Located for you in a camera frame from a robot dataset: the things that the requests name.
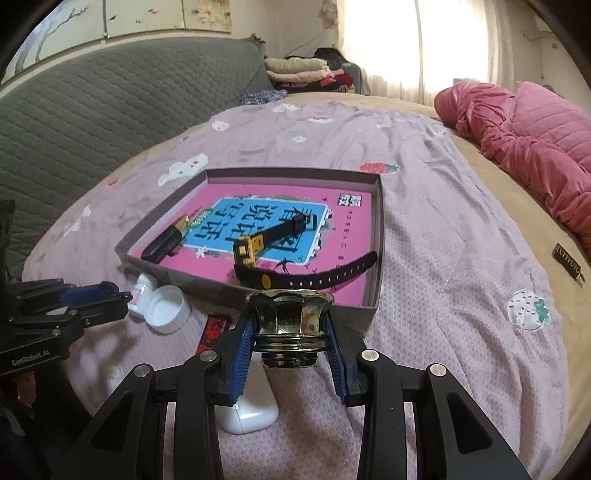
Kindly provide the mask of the pink and blue book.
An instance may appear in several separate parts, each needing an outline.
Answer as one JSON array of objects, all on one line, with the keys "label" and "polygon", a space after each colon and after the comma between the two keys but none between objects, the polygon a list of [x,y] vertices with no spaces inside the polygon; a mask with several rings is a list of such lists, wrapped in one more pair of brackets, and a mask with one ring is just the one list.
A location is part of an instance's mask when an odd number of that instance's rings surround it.
[{"label": "pink and blue book", "polygon": [[160,214],[129,254],[139,257],[187,214],[192,222],[184,241],[161,267],[235,286],[235,239],[304,213],[310,218],[307,229],[260,253],[256,265],[281,274],[319,274],[372,251],[373,206],[372,194],[358,187],[204,182]]}]

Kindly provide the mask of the white sheer curtains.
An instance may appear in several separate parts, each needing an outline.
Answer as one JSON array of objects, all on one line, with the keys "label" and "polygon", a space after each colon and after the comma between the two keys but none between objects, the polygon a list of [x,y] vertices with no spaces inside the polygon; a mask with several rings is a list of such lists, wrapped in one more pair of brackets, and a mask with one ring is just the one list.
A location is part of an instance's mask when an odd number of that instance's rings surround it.
[{"label": "white sheer curtains", "polygon": [[431,105],[457,80],[513,85],[504,1],[325,1],[321,18],[363,94]]}]

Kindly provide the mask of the black gold lipstick tube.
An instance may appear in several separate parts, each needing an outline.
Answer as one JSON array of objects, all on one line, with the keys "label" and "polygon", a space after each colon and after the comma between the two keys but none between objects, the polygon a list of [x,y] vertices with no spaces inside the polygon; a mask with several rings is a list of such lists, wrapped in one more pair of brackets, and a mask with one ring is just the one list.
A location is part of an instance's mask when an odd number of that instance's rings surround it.
[{"label": "black gold lipstick tube", "polygon": [[149,263],[159,264],[181,244],[189,225],[190,217],[188,215],[182,215],[176,219],[144,248],[140,259]]}]

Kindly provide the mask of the pink quilted duvet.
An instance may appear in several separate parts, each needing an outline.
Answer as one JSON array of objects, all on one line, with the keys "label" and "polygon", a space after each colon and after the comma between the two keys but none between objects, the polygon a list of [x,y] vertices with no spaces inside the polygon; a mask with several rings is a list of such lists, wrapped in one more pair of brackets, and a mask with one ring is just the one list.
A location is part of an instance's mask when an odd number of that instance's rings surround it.
[{"label": "pink quilted duvet", "polygon": [[583,110],[529,81],[516,93],[461,81],[439,92],[434,108],[590,252],[590,117]]}]

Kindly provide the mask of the small white pill bottle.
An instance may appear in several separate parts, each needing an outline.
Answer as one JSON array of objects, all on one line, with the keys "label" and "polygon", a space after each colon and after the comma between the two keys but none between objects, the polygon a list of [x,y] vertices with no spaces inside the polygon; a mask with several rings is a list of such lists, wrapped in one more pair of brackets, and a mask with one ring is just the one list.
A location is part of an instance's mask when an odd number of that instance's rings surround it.
[{"label": "small white pill bottle", "polygon": [[159,283],[154,277],[145,273],[139,274],[131,290],[132,298],[128,302],[129,313],[136,318],[143,319],[154,291],[158,287]]}]

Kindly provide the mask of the purple patterned bedsheet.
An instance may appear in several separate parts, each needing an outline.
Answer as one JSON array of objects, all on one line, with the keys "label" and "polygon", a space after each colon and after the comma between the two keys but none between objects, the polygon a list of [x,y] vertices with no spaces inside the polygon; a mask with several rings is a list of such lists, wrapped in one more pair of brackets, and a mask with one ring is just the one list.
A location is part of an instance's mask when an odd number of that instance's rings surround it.
[{"label": "purple patterned bedsheet", "polygon": [[[546,272],[520,229],[470,168],[448,130],[427,117],[341,102],[237,107],[148,151],[114,183],[97,185],[46,232],[23,279],[131,289],[115,245],[194,173],[172,167],[287,166],[359,171],[392,165],[382,177],[386,246],[379,309],[368,347],[424,370],[444,364],[489,416],[532,479],[551,476],[568,421],[562,318]],[[507,315],[520,291],[545,300],[549,325],[516,328]],[[127,321],[91,329],[64,364],[94,413],[110,393],[105,370],[173,366],[190,357],[204,327],[204,303],[168,336]],[[267,370],[279,419],[249,435],[221,432],[226,479],[355,479],[363,409],[345,409],[325,358],[301,370]]]}]

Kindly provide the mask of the white earbuds case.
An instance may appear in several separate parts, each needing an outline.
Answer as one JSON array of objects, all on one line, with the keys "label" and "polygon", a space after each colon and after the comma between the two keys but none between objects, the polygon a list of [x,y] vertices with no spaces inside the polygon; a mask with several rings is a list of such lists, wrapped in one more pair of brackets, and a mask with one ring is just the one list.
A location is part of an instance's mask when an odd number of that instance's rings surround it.
[{"label": "white earbuds case", "polygon": [[245,389],[232,407],[215,407],[216,422],[232,435],[249,434],[270,427],[279,416],[269,379],[259,356],[254,356],[249,365]]}]

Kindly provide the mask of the black and yellow wristwatch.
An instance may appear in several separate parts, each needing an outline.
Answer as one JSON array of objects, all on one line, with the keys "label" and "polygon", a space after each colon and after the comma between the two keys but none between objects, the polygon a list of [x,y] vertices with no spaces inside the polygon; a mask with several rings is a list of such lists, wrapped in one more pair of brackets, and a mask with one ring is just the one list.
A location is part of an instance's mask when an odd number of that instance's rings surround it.
[{"label": "black and yellow wristwatch", "polygon": [[280,221],[279,224],[253,235],[239,236],[232,245],[233,269],[239,284],[255,290],[308,289],[319,291],[355,280],[370,270],[378,261],[378,253],[370,251],[345,265],[311,274],[288,273],[287,260],[280,262],[283,272],[256,267],[257,254],[269,249],[278,241],[300,235],[304,232],[307,223],[308,215],[297,212],[290,220]]}]

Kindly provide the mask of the shallow grey cardboard box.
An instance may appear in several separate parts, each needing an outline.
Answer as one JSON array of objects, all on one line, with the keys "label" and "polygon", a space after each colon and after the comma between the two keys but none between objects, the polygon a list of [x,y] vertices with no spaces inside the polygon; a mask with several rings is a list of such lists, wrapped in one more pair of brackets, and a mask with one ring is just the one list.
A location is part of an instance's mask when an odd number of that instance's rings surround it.
[{"label": "shallow grey cardboard box", "polygon": [[168,270],[159,264],[152,264],[130,256],[129,250],[133,244],[156,222],[160,214],[173,204],[184,198],[194,188],[204,182],[254,184],[280,184],[318,187],[358,187],[363,192],[369,192],[374,199],[372,239],[373,249],[381,254],[385,245],[384,202],[383,188],[379,176],[355,171],[322,170],[311,168],[222,168],[207,169],[168,195],[157,204],[148,214],[118,243],[115,251],[122,263],[135,270],[148,273],[162,284],[173,284],[198,300],[204,300],[219,306],[233,308],[242,307],[245,297],[249,295],[249,288],[239,284],[232,286],[218,283],[183,272]]}]

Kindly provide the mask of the white bottle cap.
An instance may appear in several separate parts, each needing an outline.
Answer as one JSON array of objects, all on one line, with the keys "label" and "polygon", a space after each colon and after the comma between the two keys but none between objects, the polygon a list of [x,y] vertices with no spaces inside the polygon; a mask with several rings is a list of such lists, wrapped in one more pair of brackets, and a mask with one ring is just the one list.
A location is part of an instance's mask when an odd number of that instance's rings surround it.
[{"label": "white bottle cap", "polygon": [[144,318],[156,333],[169,335],[181,329],[190,314],[190,303],[181,289],[174,285],[165,285],[153,292]]}]

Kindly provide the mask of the grey quilted headboard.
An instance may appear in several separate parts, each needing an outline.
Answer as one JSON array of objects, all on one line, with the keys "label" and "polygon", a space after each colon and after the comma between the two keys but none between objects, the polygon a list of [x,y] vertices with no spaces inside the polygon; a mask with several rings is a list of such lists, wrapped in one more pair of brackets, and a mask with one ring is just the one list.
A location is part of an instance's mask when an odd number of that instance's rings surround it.
[{"label": "grey quilted headboard", "polygon": [[20,276],[41,237],[128,159],[270,89],[256,36],[124,43],[51,67],[1,100],[1,261]]}]

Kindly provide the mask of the stack of folded clothes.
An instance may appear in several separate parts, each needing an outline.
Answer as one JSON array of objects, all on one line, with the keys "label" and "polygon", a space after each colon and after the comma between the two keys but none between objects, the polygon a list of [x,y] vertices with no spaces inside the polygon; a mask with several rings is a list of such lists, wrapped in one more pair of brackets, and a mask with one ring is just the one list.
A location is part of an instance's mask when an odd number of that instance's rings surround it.
[{"label": "stack of folded clothes", "polygon": [[311,57],[266,57],[264,66],[273,87],[287,93],[367,93],[362,69],[335,48],[318,48]]}]

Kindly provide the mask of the red and black packet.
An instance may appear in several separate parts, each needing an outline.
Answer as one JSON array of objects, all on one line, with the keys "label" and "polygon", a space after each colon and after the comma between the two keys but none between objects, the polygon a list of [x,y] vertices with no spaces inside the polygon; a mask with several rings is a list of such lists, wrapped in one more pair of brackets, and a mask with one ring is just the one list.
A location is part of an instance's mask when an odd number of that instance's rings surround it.
[{"label": "red and black packet", "polygon": [[199,355],[206,350],[211,350],[219,336],[231,327],[231,323],[231,318],[226,315],[209,314],[195,354]]}]

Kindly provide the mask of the small black labelled box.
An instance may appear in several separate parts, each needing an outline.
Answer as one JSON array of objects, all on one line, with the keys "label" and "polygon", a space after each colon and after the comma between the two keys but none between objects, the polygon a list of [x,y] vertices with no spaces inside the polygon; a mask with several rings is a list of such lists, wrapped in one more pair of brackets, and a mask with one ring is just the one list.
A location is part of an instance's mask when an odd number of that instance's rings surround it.
[{"label": "small black labelled box", "polygon": [[580,264],[568,253],[568,251],[557,243],[552,250],[552,258],[556,260],[569,274],[569,276],[580,285],[584,285],[586,279],[583,275]]}]

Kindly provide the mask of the blossom wall painting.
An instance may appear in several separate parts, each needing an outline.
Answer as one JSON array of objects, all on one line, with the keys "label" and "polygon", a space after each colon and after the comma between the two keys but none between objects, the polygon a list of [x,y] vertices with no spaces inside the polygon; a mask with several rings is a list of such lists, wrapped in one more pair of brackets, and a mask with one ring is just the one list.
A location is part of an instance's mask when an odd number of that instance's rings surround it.
[{"label": "blossom wall painting", "polygon": [[4,69],[5,81],[50,56],[102,39],[160,30],[230,33],[228,1],[62,1],[35,26]]}]

